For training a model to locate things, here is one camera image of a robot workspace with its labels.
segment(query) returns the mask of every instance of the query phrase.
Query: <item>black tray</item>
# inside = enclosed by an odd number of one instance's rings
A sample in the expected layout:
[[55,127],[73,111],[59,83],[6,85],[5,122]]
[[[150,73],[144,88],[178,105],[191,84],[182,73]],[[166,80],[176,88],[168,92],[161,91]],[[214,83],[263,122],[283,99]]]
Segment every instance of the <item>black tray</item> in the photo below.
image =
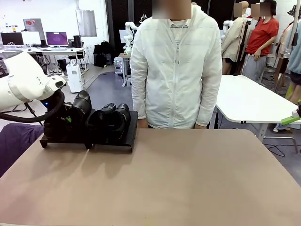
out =
[[131,123],[129,125],[126,134],[122,137],[118,142],[98,142],[91,141],[89,137],[87,137],[87,133],[82,134],[78,133],[78,136],[74,134],[72,136],[66,136],[61,139],[53,139],[47,138],[45,135],[40,140],[40,143],[43,148],[46,148],[48,143],[57,143],[57,144],[84,144],[86,149],[91,149],[92,145],[107,145],[107,146],[121,146],[121,147],[130,147],[129,153],[133,152],[134,149],[134,141],[137,132],[137,123],[138,123],[138,112],[131,111]]

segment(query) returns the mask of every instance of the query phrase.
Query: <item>zipper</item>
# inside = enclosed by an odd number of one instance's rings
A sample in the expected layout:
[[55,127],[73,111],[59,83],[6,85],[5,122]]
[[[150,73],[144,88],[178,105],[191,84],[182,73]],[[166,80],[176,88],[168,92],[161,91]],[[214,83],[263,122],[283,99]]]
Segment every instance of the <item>zipper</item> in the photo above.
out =
[[187,29],[187,32],[185,33],[185,35],[182,37],[181,42],[179,44],[179,46],[176,46],[176,53],[175,53],[175,62],[174,62],[174,87],[173,87],[173,97],[172,97],[172,109],[171,109],[171,117],[170,117],[170,127],[173,128],[174,127],[174,115],[175,115],[175,103],[176,103],[176,84],[177,84],[177,76],[176,76],[176,68],[177,65],[180,64],[180,48],[181,45],[184,41],[184,39],[187,37],[188,31],[190,30],[190,26]]
[[176,87],[177,87],[177,76],[176,76],[176,68],[177,65],[180,63],[179,60],[179,53],[180,53],[180,45],[177,46],[176,53],[175,53],[175,62],[174,62],[174,79],[173,79],[173,97],[172,97],[172,108],[171,108],[171,117],[170,117],[170,127],[174,127],[174,115],[175,115],[175,95],[176,95]]

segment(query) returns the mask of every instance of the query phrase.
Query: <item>purple cloth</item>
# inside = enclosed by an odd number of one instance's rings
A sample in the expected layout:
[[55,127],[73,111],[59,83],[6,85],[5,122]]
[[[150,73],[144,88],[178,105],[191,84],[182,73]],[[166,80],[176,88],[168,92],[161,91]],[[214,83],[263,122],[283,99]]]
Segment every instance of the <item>purple cloth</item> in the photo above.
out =
[[0,132],[0,177],[44,132],[43,126],[11,123]]

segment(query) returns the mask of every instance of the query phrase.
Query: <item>desk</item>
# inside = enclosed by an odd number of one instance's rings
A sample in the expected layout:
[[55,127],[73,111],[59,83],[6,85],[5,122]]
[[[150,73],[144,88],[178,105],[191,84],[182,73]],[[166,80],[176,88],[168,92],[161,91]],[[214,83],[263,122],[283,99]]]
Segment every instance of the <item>desk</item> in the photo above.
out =
[[131,54],[127,55],[125,53],[120,53],[119,56],[120,58],[123,58],[123,84],[122,87],[125,87],[127,84],[127,80],[130,79],[127,77],[127,67],[130,66],[130,62],[131,62]]
[[[259,123],[257,137],[263,141],[269,123],[281,123],[298,106],[278,94],[257,84],[251,79],[239,75],[223,75],[218,92],[216,107],[224,117],[236,123]],[[214,128],[216,112],[213,114]]]
[[78,60],[77,54],[83,53],[84,54],[84,64],[85,64],[85,70],[83,71],[83,73],[85,73],[87,70],[89,70],[86,65],[86,57],[85,57],[85,51],[84,51],[86,48],[87,47],[68,48],[66,50],[52,50],[52,51],[44,51],[44,50],[41,50],[40,48],[26,48],[26,49],[20,49],[20,50],[2,50],[0,52],[1,53],[9,53],[9,52],[16,52],[16,51],[25,51],[27,53],[42,53],[44,62],[46,62],[45,56],[54,56],[55,65],[56,65],[57,70],[58,70],[58,66],[57,66],[57,60],[56,60],[55,56],[76,56],[76,59]]
[[247,130],[139,129],[132,155],[36,141],[0,179],[0,194],[0,222],[18,225],[301,222],[301,188]]

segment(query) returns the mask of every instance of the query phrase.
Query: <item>gray pants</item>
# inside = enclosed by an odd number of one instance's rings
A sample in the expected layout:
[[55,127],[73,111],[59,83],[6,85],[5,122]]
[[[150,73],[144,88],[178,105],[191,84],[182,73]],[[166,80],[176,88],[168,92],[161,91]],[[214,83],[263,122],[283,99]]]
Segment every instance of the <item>gray pants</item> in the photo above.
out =
[[261,56],[255,61],[253,55],[246,55],[242,75],[253,81],[259,81],[265,66],[267,65],[267,56]]

